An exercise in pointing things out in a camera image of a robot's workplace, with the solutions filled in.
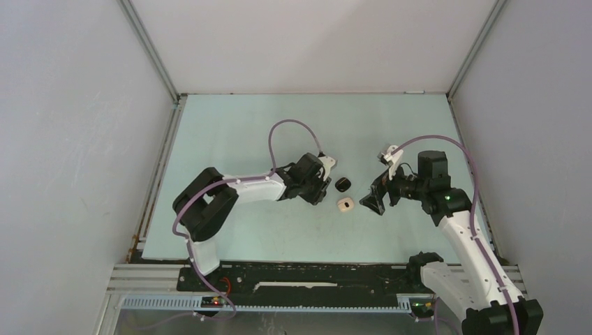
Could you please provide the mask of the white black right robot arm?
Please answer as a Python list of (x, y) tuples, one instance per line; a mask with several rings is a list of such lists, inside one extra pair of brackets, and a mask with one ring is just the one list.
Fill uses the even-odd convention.
[(403, 152), (391, 145), (378, 155), (387, 169), (370, 186), (360, 204), (383, 215), (385, 203), (417, 200), (457, 255), (468, 280), (463, 282), (437, 253), (420, 252), (410, 257), (406, 282), (410, 289), (436, 294), (456, 315), (463, 334), (537, 334), (543, 310), (527, 299), (511, 281), (471, 211), (466, 192), (451, 185), (448, 161), (443, 151), (421, 151), (417, 172), (405, 174)]

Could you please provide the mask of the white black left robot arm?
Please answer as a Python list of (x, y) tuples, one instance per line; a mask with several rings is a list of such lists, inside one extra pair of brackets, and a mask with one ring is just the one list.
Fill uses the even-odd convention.
[(186, 239), (189, 260), (197, 267), (194, 282), (207, 291), (218, 287), (220, 258), (214, 236), (234, 206), (294, 198), (317, 205), (327, 194), (336, 164), (335, 158), (324, 153), (307, 153), (266, 175), (230, 177), (214, 167), (204, 169), (172, 203), (177, 215), (172, 231)]

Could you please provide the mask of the pink charging case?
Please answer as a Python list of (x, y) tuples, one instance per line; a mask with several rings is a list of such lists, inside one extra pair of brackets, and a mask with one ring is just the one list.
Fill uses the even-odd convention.
[(342, 198), (336, 203), (336, 205), (340, 212), (346, 213), (354, 208), (355, 201), (350, 197)]

